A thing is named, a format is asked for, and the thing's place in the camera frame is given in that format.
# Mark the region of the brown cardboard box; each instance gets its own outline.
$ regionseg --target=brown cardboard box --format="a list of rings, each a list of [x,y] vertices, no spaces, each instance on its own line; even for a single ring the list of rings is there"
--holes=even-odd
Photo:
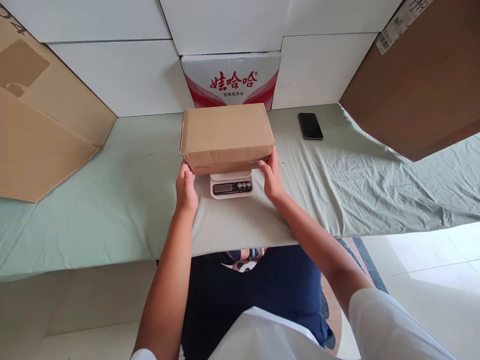
[[[0,6],[0,197],[41,200],[102,149],[116,119]]]
[[[479,0],[406,1],[340,104],[365,132],[413,161],[480,132],[479,15]]]
[[[185,110],[180,153],[197,175],[256,169],[275,145],[263,103]]]

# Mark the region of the red logo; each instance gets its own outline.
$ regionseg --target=red logo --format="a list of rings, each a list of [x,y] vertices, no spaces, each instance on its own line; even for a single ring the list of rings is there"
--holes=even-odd
[[[215,76],[215,80],[210,79],[211,80],[210,88],[211,89],[218,89],[219,91],[227,90],[227,87],[225,86],[225,81],[224,81],[225,79],[226,78],[224,76],[224,73],[222,71],[220,71],[220,78]],[[257,81],[257,79],[254,78],[254,72],[253,71],[250,72],[250,75],[248,75],[248,77],[244,77],[243,80],[240,80],[237,76],[237,72],[234,71],[231,78],[226,80],[226,84],[227,84],[227,86],[230,85],[232,89],[238,89],[239,88],[239,83],[246,84],[247,88],[251,88],[254,85],[254,82],[256,82],[256,81]]]

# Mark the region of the backdrop of boxes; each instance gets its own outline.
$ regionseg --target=backdrop of boxes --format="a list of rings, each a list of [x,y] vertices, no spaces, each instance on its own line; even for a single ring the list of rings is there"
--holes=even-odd
[[[0,1],[119,117],[245,101],[267,109],[336,103],[401,3]],[[237,55],[197,57],[212,54]]]

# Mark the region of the smartphone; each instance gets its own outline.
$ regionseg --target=smartphone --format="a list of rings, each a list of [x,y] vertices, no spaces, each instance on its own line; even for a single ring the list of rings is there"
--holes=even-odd
[[[301,132],[305,140],[323,140],[324,134],[320,129],[317,116],[311,112],[300,112],[298,114]]]

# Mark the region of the digital kitchen scale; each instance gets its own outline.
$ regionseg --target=digital kitchen scale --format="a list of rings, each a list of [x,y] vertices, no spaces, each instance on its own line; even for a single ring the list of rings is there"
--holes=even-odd
[[[214,199],[243,198],[253,193],[252,170],[210,175],[210,194]]]

